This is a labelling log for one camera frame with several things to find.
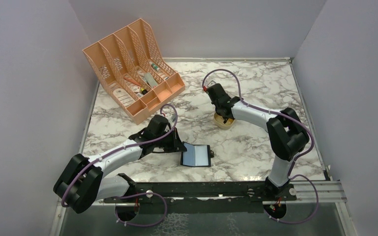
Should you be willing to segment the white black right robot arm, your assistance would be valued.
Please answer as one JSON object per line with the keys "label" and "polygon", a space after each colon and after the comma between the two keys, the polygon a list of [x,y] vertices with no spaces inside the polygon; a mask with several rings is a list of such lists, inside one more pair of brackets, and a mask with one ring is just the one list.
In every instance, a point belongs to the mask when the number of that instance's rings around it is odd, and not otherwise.
{"label": "white black right robot arm", "polygon": [[241,120],[264,129],[269,136],[275,159],[269,176],[265,179],[264,193],[270,200],[284,194],[289,184],[293,159],[303,151],[310,137],[292,108],[269,110],[248,104],[240,97],[231,97],[221,84],[203,87],[216,113],[226,123],[230,119]]}

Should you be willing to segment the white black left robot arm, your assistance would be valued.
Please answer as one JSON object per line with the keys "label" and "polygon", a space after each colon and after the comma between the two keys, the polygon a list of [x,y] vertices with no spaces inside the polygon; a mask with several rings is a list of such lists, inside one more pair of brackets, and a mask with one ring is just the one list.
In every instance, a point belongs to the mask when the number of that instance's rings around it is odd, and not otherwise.
{"label": "white black left robot arm", "polygon": [[87,210],[96,200],[117,195],[123,202],[134,198],[135,189],[125,177],[107,175],[119,167],[142,159],[156,148],[164,153],[185,152],[178,136],[177,115],[155,115],[147,127],[129,136],[121,145],[90,157],[74,155],[56,181],[53,191],[65,207],[76,213]]}

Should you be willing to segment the black leather card holder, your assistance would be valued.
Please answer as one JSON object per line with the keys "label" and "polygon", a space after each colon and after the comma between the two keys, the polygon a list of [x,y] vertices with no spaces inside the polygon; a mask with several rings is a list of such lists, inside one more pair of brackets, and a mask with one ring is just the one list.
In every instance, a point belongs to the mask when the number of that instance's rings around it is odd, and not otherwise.
{"label": "black leather card holder", "polygon": [[183,142],[186,151],[181,153],[180,165],[186,167],[211,167],[215,153],[210,145],[193,145]]}

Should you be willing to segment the beige oval card tray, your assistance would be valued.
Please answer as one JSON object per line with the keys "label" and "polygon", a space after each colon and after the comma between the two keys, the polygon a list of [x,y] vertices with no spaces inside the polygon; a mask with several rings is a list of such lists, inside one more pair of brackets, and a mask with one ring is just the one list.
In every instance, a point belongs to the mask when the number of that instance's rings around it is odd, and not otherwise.
{"label": "beige oval card tray", "polygon": [[213,122],[217,127],[228,130],[234,125],[235,120],[229,118],[226,122],[224,122],[224,118],[222,116],[214,113]]}

